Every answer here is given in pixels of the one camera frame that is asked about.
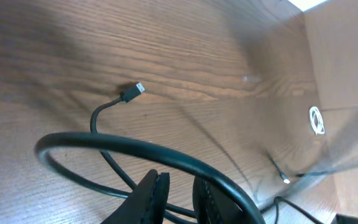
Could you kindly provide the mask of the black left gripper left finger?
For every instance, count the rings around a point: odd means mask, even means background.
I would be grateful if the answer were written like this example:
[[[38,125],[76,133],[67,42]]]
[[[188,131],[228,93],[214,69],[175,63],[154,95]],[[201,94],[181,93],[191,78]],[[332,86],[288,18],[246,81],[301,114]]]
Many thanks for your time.
[[[150,170],[121,206],[101,224],[163,222],[170,190],[170,174]]]

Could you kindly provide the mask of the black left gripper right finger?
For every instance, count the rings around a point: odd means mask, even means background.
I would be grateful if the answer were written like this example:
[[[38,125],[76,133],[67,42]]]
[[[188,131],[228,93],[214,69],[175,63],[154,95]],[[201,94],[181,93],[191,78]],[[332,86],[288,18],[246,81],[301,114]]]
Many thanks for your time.
[[[193,208],[198,224],[244,223],[239,207],[219,189],[195,177],[193,182]]]

